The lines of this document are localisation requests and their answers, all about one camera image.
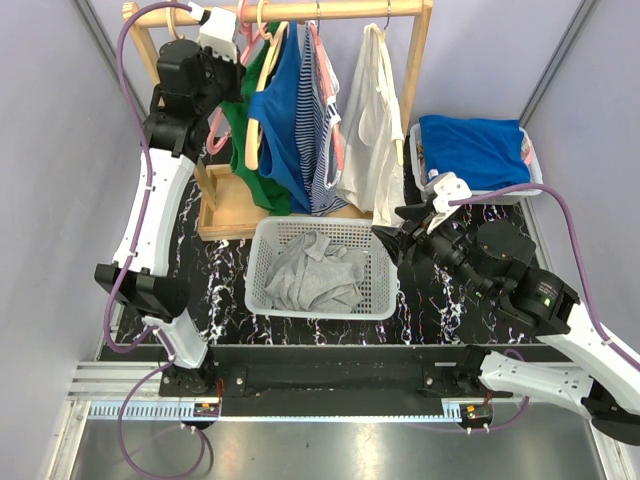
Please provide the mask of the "pink plastic hanger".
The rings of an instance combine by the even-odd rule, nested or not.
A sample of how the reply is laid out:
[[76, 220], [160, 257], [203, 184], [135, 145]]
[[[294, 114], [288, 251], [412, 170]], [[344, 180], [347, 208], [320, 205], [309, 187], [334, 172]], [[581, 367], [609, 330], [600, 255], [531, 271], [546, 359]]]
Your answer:
[[[246, 46], [240, 55], [240, 61], [242, 65], [246, 65], [250, 59], [253, 50], [255, 49], [258, 39], [261, 37], [261, 25], [258, 24], [256, 28], [253, 27], [253, 23], [246, 22], [246, 13], [249, 6], [248, 0], [242, 0], [238, 2], [237, 14], [240, 20], [240, 33], [246, 38]], [[206, 139], [206, 149], [211, 155], [217, 154], [225, 145], [225, 143], [231, 137], [231, 128], [219, 135], [218, 130], [223, 124], [224, 113], [221, 108], [217, 108], [214, 112], [213, 120], [210, 126], [210, 132]]]

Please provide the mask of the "green tank top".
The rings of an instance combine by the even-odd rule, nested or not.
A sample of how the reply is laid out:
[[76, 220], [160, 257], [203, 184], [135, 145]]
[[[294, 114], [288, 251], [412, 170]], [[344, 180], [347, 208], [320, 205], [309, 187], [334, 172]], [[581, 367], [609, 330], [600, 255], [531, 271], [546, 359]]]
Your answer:
[[290, 192], [276, 181], [261, 176], [258, 171], [250, 170], [245, 165], [249, 102], [256, 91], [268, 49], [269, 42], [264, 41], [261, 50], [246, 68], [241, 86], [242, 100], [240, 102], [224, 101], [220, 107], [231, 128], [231, 172], [249, 188], [256, 206], [267, 210], [271, 215], [284, 216], [291, 212]]

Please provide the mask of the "grey tank top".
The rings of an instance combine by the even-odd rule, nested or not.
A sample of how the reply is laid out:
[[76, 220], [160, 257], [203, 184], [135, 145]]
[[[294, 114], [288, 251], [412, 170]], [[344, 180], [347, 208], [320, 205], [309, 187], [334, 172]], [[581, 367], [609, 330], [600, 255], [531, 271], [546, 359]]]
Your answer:
[[366, 265], [364, 252], [308, 231], [289, 242], [268, 268], [265, 293], [278, 310], [350, 314], [363, 300]]

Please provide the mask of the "beige wooden hanger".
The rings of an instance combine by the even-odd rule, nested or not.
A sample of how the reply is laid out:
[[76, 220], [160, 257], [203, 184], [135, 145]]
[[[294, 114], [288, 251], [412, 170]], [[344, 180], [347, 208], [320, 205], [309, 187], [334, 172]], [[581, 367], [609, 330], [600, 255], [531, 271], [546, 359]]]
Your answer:
[[176, 11], [177, 9], [174, 7], [165, 9], [166, 26], [172, 40], [183, 40], [185, 39], [185, 36], [179, 34], [176, 29]]

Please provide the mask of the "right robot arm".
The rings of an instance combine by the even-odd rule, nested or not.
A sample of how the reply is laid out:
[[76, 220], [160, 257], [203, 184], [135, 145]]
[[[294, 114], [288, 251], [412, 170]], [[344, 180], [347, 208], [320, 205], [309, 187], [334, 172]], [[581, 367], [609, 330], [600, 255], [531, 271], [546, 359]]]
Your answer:
[[614, 440], [638, 445], [638, 371], [622, 358], [623, 347], [599, 337], [578, 293], [534, 265], [533, 240], [504, 220], [473, 233], [451, 218], [435, 225], [427, 204], [404, 207], [401, 215], [398, 228], [371, 229], [395, 265], [433, 261], [469, 294], [493, 306], [497, 319], [521, 326], [580, 368], [554, 370], [469, 345], [444, 377], [446, 393], [472, 397], [485, 389], [536, 398], [578, 414]]

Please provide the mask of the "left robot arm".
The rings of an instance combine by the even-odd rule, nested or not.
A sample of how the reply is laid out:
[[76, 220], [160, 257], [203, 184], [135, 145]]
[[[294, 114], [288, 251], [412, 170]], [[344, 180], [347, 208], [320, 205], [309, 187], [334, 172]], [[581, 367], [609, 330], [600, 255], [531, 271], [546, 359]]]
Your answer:
[[207, 348], [187, 312], [189, 286], [168, 273], [168, 250], [178, 206], [223, 101], [239, 98], [245, 69], [230, 41], [174, 40], [161, 47], [159, 82], [142, 123], [140, 177], [123, 239], [108, 264], [95, 269], [108, 293], [103, 320], [116, 304], [132, 307], [196, 396], [215, 386]]

